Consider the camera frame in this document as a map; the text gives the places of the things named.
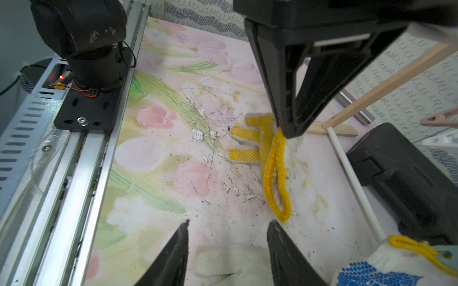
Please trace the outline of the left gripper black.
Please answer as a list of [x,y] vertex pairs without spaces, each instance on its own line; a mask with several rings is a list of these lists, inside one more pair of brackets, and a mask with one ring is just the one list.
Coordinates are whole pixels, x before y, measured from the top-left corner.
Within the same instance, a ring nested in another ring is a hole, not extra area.
[[233,10],[250,19],[246,34],[287,139],[302,136],[330,100],[407,29],[406,22],[458,25],[457,1],[245,0],[234,1]]

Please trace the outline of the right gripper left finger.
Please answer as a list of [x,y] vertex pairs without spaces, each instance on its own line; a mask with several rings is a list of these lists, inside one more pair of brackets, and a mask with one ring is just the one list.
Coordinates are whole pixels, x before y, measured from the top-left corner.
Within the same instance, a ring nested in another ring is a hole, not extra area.
[[187,219],[162,249],[158,257],[135,286],[183,286],[188,261]]

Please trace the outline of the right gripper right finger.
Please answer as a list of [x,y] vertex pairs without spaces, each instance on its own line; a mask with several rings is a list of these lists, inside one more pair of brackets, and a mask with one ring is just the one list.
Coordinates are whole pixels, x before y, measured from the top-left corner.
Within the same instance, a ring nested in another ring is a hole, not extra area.
[[267,243],[275,286],[326,285],[276,220],[269,223]]

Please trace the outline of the yellow dotted work glove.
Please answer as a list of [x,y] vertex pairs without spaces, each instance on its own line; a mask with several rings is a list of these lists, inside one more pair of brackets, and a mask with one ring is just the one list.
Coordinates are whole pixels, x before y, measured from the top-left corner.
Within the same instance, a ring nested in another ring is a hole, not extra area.
[[292,214],[290,184],[302,137],[287,139],[271,113],[248,113],[243,125],[230,135],[239,145],[230,146],[225,158],[231,163],[259,164],[265,199],[276,218],[287,222]]

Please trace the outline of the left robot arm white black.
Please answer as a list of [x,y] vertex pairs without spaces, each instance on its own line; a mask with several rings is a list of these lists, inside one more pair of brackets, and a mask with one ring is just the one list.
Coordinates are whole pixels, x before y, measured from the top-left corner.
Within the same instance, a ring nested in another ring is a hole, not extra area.
[[[267,90],[276,123],[288,139],[301,136],[329,101],[411,23],[452,41],[456,1],[235,1]],[[65,58],[78,84],[118,82],[113,44],[126,37],[119,1],[32,1],[36,28]]]

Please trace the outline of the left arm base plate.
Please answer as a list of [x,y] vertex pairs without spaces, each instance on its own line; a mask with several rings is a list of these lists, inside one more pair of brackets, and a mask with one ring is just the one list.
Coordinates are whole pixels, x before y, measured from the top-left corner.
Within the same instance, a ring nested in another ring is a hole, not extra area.
[[121,94],[121,88],[97,94],[70,89],[54,119],[54,126],[71,132],[111,133]]

